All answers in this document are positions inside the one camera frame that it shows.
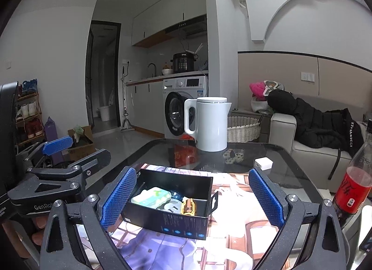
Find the person's left hand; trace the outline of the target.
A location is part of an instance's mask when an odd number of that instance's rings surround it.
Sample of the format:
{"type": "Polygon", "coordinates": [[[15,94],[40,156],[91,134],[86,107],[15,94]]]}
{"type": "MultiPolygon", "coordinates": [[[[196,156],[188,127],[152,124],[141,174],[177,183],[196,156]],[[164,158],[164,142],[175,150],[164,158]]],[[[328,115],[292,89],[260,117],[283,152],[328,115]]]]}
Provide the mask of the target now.
{"type": "Polygon", "coordinates": [[[25,232],[24,228],[15,228],[11,220],[5,220],[2,223],[3,229],[8,236],[10,243],[22,259],[28,259],[31,257],[28,250],[30,240],[32,240],[35,245],[42,245],[43,233],[47,224],[48,216],[36,217],[32,218],[32,220],[34,225],[38,228],[38,231],[31,237],[27,236],[27,232],[25,232]]]}

